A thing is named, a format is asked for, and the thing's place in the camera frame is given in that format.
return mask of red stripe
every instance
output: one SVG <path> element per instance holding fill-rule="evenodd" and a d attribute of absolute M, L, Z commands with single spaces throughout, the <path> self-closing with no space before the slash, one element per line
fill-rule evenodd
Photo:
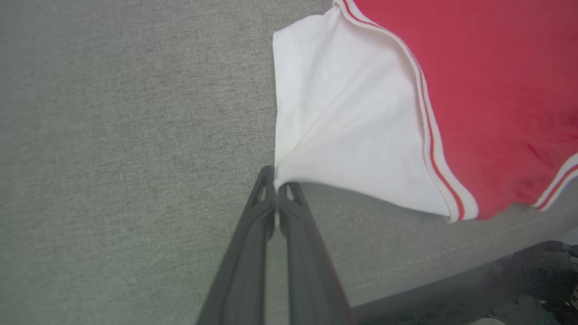
<path fill-rule="evenodd" d="M 554 193 L 556 193 L 556 191 L 558 191 L 558 189 L 560 188 L 560 186 L 562 186 L 564 180 L 566 178 L 568 178 L 568 176 L 570 176 L 570 174 L 572 174 L 574 171 L 578 171 L 578 165 L 570 168 L 567 172 L 564 173 L 564 176 L 562 176 L 562 178 L 558 181 L 558 183 L 556 184 L 556 186 L 554 186 L 554 188 L 550 191 L 550 193 L 548 194 L 548 196 L 546 197 L 546 199 L 544 200 L 544 202 L 542 202 L 542 204 L 540 204 L 537 209 L 543 209 L 546 205 L 548 205 L 548 203 L 550 202 L 550 200 L 552 199 L 552 196 L 554 196 Z"/>
<path fill-rule="evenodd" d="M 347 4 L 347 0 L 343 0 L 343 3 L 345 4 L 345 9 L 347 10 L 347 13 L 349 14 L 349 16 L 351 16 L 353 19 L 359 21 L 360 23 L 363 24 L 367 24 L 367 25 L 371 25 L 377 28 L 381 28 L 381 29 L 385 29 L 377 24 L 374 23 L 367 23 L 365 21 L 360 20 L 359 18 L 357 18 L 355 15 L 353 15 L 353 13 L 351 12 L 351 10 L 349 9 L 349 5 Z M 425 98 L 424 95 L 424 85 L 423 85 L 423 81 L 420 78 L 420 86 L 421 86 L 421 96 L 422 98 Z M 443 177 L 442 173 L 439 171 L 438 165 L 436 164 L 435 160 L 434 160 L 434 135 L 432 132 L 432 126 L 431 126 L 431 121 L 429 119 L 429 114 L 427 111 L 427 108 L 424 109 L 425 110 L 425 115 L 427 117 L 428 120 L 428 126 L 429 126 L 429 138 L 431 140 L 431 146 L 429 149 L 429 159 L 432 162 L 432 166 L 433 166 L 433 170 L 435 171 L 435 173 L 438 175 L 438 177 L 442 180 L 443 184 L 450 190 L 451 195 L 454 197 L 455 202 L 458 205 L 458 221 L 461 221 L 464 219 L 464 204 L 462 203 L 462 200 L 460 199 L 458 193 L 450 186 L 449 182 L 446 180 L 445 177 Z"/>

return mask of white trim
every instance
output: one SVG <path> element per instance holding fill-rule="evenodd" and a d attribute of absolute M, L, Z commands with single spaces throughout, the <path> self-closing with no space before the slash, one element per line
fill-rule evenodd
<path fill-rule="evenodd" d="M 560 167 L 560 170 L 558 170 L 558 173 L 556 174 L 556 177 L 554 177 L 554 179 L 552 180 L 552 182 L 550 183 L 550 185 L 548 186 L 548 188 L 544 191 L 544 193 L 542 193 L 542 196 L 540 196 L 540 198 L 536 201 L 536 203 L 534 203 L 534 207 L 537 208 L 539 206 L 541 206 L 542 204 L 544 204 L 544 201 L 546 199 L 548 199 L 548 195 L 550 195 L 550 192 L 552 192 L 552 190 L 556 187 L 556 185 L 562 181 L 562 183 L 560 184 L 560 186 L 556 189 L 556 192 L 554 193 L 554 195 L 552 195 L 550 197 L 549 202 L 542 208 L 540 209 L 541 211 L 547 210 L 552 203 L 554 203 L 554 201 L 556 201 L 556 199 L 558 198 L 558 196 L 560 195 L 560 193 L 562 193 L 562 190 L 564 189 L 564 187 L 574 178 L 578 176 L 578 171 L 574 171 L 572 173 L 570 173 L 565 179 L 562 180 L 562 177 L 564 177 L 564 175 L 572 168 L 574 168 L 576 165 L 578 165 L 578 153 L 576 153 L 574 156 L 568 158 L 568 160 L 566 160 L 566 162 L 564 163 L 564 165 L 562 165 L 562 167 Z"/>
<path fill-rule="evenodd" d="M 422 122 L 423 122 L 423 127 L 424 127 L 424 160 L 426 162 L 430 177 L 432 178 L 433 182 L 436 184 L 436 186 L 438 187 L 439 191 L 441 192 L 443 198 L 446 201 L 446 205 L 448 207 L 448 210 L 450 211 L 450 221 L 451 222 L 458 221 L 460 218 L 458 203 L 456 202 L 450 189 L 448 189 L 446 187 L 443 180 L 441 180 L 439 175 L 437 175 L 437 173 L 435 172 L 433 163 L 429 157 L 430 150 L 431 150 L 431 143 L 433 141 L 435 141 L 433 158 L 436 162 L 436 165 L 438 166 L 440 173 L 443 175 L 443 177 L 445 177 L 446 181 L 449 183 L 449 185 L 453 188 L 453 190 L 456 192 L 456 194 L 459 196 L 460 200 L 462 201 L 462 204 L 464 206 L 463 220 L 475 219 L 478 215 L 478 212 L 479 212 L 477 202 L 476 202 L 475 198 L 473 197 L 473 195 L 454 176 L 454 174 L 451 172 L 449 166 L 447 165 L 445 156 L 443 154 L 441 134 L 439 132 L 438 125 L 437 125 L 436 120 L 435 120 L 434 112 L 431 108 L 431 103 L 429 101 L 429 94 L 427 91 L 427 83 L 425 81 L 425 76 L 424 76 L 423 72 L 421 71 L 421 68 L 419 67 L 419 64 L 417 63 L 417 60 L 413 56 L 411 50 L 405 44 L 405 42 L 403 42 L 403 40 L 400 39 L 397 35 L 395 35 L 391 31 L 389 31 L 383 27 L 377 27 L 379 25 L 376 24 L 375 22 L 373 22 L 372 20 L 370 20 L 369 18 L 367 18 L 363 13 L 361 13 L 359 8 L 357 8 L 357 6 L 355 5 L 355 3 L 352 0 L 334 0 L 334 4 L 339 5 L 343 15 L 345 16 L 345 18 L 348 19 L 349 22 L 351 22 L 352 24 L 357 25 L 359 27 L 372 29 L 372 30 L 379 31 L 379 32 L 382 32 L 382 33 L 388 35 L 389 37 L 391 37 L 394 41 L 396 41 L 400 45 L 401 49 L 406 54 L 406 57 L 409 59 L 411 65 L 413 67 L 415 76 L 416 76 L 417 94 L 419 97 L 420 108 L 422 110 L 421 116 L 422 116 Z M 350 16 L 349 12 L 347 11 L 347 8 L 349 8 L 351 13 L 353 15 L 355 15 L 355 17 Z M 432 126 L 431 131 L 432 131 L 433 139 L 430 139 L 430 137 L 429 137 L 429 125 L 430 124 Z"/>

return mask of gray tablecloth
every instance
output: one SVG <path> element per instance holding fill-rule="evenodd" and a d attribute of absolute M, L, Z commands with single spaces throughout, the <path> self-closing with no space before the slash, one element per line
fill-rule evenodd
<path fill-rule="evenodd" d="M 0 319 L 191 324 L 260 168 L 273 163 L 272 33 L 330 0 L 0 3 Z M 456 274 L 578 220 L 440 217 L 305 185 L 350 302 Z M 287 322 L 285 243 L 267 320 Z"/>

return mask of red fabric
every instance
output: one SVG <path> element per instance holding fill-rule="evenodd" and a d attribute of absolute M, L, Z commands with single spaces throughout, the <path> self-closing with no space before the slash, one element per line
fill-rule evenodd
<path fill-rule="evenodd" d="M 446 161 L 479 219 L 534 204 L 578 153 L 578 1 L 355 4 L 420 64 Z"/>

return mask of red and white garment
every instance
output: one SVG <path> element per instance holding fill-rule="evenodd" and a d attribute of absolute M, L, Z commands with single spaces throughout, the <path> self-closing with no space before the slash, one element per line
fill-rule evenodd
<path fill-rule="evenodd" d="M 487 219 L 578 176 L 578 2 L 334 0 L 273 35 L 276 186 Z"/>

